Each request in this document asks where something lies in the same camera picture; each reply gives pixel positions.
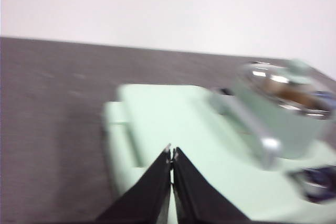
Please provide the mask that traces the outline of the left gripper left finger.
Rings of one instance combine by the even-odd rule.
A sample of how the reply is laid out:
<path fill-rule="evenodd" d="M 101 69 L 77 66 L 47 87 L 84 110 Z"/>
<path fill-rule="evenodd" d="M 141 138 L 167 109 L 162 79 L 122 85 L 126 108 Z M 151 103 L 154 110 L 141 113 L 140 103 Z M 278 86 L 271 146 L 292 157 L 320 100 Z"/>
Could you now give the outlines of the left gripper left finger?
<path fill-rule="evenodd" d="M 101 213 L 97 223 L 167 223 L 171 194 L 168 144 L 128 191 Z"/>

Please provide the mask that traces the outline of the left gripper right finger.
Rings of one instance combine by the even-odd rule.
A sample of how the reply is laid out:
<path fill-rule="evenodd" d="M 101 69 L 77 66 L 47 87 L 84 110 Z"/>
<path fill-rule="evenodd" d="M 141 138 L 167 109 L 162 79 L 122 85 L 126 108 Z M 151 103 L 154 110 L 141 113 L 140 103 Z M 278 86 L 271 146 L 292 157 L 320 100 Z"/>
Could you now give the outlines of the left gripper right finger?
<path fill-rule="evenodd" d="M 229 223 L 224 198 L 206 181 L 183 151 L 173 154 L 174 196 L 178 223 Z"/>

